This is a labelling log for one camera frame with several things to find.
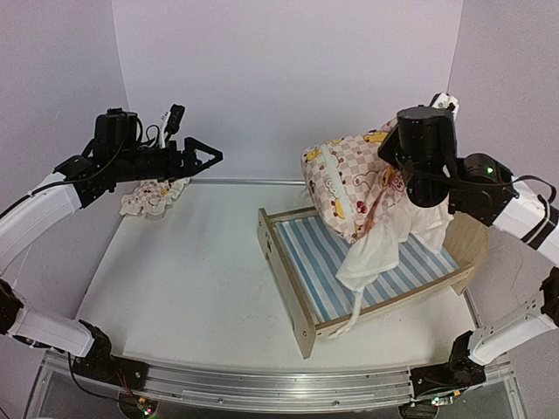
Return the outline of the duck print bed cushion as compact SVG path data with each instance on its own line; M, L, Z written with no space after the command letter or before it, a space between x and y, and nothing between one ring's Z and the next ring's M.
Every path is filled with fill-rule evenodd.
M349 244L336 278L355 296L349 321L331 333L338 338L357 322L363 294L380 274L400 263L398 246L409 238L440 255L453 219L445 203L419 208L407 196L400 171L377 153L396 125L326 141L303 151L301 168L322 221Z

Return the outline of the wooden pet bed frame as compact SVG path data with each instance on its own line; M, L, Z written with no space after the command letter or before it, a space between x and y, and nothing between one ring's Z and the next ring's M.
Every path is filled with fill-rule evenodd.
M462 294L488 255L486 227L467 215L444 228L437 249L425 236L379 229L374 243L351 245L313 208L258 211L258 238L292 323L303 359L318 337L335 337L359 319L446 287Z

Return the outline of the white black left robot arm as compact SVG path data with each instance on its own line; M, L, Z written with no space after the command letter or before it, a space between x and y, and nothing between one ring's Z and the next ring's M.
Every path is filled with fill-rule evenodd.
M1 270L8 271L34 244L48 255L58 251L64 258L75 256L69 234L53 241L48 234L121 183L178 182L220 163L224 156L216 148L193 137L175 141L184 113L184 106L172 106L152 138L135 112L112 108L97 116L83 151L61 162L2 212ZM6 280L1 282L1 334L27 347L66 355L75 376L123 389L145 386L147 363L115 354L98 326L37 306Z

